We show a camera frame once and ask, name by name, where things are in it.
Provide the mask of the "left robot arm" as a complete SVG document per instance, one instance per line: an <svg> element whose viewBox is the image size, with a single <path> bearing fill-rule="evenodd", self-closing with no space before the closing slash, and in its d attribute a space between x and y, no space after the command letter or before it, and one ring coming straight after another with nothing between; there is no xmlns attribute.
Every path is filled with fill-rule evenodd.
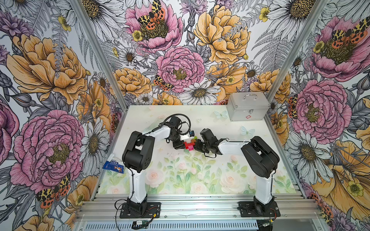
<svg viewBox="0 0 370 231"><path fill-rule="evenodd" d="M130 194L121 209L121 218L143 218L149 211L145 189L145 170L151 163L156 141L172 143L175 150L185 149L184 140L194 136L191 121L184 114L168 116L148 132L134 131L122 154L122 161L131 173Z"/></svg>

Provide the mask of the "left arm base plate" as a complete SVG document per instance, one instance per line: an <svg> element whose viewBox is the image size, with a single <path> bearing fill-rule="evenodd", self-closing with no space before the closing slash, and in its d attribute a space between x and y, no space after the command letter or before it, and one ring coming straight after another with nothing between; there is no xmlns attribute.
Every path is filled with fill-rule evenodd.
<svg viewBox="0 0 370 231"><path fill-rule="evenodd" d="M148 202L140 211L135 211L132 207L129 207L128 203L124 203L120 209L119 218L152 218L155 214L155 218L159 218L160 212L160 202Z"/></svg>

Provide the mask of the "long red lego brick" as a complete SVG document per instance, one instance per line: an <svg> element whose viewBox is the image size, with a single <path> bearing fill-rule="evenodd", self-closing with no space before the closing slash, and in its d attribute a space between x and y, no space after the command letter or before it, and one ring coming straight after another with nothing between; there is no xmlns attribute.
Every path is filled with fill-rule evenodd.
<svg viewBox="0 0 370 231"><path fill-rule="evenodd" d="M191 142L191 144L192 144L192 146L189 146L189 147L193 147L194 148L196 143L195 142Z"/></svg>

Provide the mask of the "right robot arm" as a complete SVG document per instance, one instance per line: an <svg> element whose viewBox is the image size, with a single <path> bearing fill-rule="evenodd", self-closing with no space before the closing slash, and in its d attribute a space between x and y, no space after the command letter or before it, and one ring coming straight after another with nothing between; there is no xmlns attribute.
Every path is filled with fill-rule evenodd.
<svg viewBox="0 0 370 231"><path fill-rule="evenodd" d="M272 195L273 175L275 174L279 155L259 136L249 141L230 141L218 139L210 129L200 132L201 139L196 139L195 150L204 154L242 155L256 175L256 192L252 201L238 202L237 209L246 217L280 217L275 197Z"/></svg>

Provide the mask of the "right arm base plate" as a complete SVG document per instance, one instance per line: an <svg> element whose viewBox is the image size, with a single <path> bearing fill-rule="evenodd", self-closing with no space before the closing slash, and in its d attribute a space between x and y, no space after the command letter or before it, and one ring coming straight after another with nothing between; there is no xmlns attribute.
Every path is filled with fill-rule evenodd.
<svg viewBox="0 0 370 231"><path fill-rule="evenodd" d="M241 201L238 202L237 209L240 211L242 218L249 217L271 217L278 218L281 216L278 205L275 201L269 204L262 204L260 202Z"/></svg>

